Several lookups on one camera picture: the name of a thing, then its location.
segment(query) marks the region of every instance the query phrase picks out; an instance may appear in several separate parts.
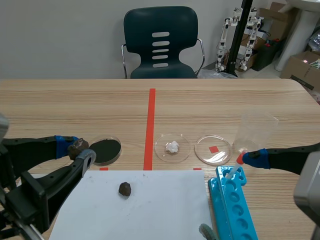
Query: floor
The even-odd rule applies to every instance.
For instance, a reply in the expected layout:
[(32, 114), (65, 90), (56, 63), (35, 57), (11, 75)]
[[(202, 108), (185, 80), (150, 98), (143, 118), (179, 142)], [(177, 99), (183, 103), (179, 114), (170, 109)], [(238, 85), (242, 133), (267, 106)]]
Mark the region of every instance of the floor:
[(275, 70), (275, 63), (271, 63), (260, 71), (249, 69), (248, 71), (235, 71), (241, 79), (279, 79), (281, 72)]

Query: red paper square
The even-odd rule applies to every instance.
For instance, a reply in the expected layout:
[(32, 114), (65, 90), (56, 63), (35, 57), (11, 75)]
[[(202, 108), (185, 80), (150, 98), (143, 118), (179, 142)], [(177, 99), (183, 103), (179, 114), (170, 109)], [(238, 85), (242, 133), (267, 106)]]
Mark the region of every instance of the red paper square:
[(215, 154), (217, 152), (219, 152), (218, 147), (217, 146), (211, 146), (209, 147), (209, 150), (212, 154)]

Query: chrome chair leg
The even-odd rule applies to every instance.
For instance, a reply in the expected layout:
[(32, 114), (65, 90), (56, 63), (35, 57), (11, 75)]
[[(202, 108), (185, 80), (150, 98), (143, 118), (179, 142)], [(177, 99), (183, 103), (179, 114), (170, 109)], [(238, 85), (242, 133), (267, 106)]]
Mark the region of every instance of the chrome chair leg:
[(200, 46), (201, 46), (201, 50), (202, 50), (202, 64), (201, 64), (199, 70), (195, 72), (196, 76), (198, 76), (198, 74), (199, 74), (201, 68), (204, 66), (204, 63), (206, 60), (204, 44), (200, 38), (197, 38), (197, 40), (200, 42)]
[(122, 52), (122, 64), (123, 64), (123, 70), (124, 70), (124, 77), (125, 77), (125, 79), (127, 79), (128, 76), (127, 76), (127, 68), (126, 68), (125, 53), (124, 53), (125, 46), (126, 46), (126, 44), (123, 44), (121, 46), (121, 52)]

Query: black chair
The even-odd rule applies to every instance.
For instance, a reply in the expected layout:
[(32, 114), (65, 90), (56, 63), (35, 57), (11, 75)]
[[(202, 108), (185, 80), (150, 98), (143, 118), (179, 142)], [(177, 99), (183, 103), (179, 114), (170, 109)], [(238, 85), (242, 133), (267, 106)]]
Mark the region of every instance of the black chair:
[[(124, 46), (129, 53), (139, 54), (140, 66), (132, 79), (195, 79), (204, 65), (205, 51), (198, 38), (198, 17), (186, 6), (159, 6), (130, 10), (123, 21), (125, 44), (121, 46), (125, 78), (127, 69)], [(194, 70), (180, 62), (182, 50), (200, 42), (202, 64)]]

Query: white cotton ball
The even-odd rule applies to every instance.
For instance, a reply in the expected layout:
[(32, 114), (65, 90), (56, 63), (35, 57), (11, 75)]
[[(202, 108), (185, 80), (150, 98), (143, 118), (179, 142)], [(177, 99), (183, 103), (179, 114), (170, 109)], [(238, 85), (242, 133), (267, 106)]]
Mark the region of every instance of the white cotton ball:
[(171, 154), (177, 153), (179, 149), (179, 144), (176, 141), (170, 142), (165, 146), (165, 151)]

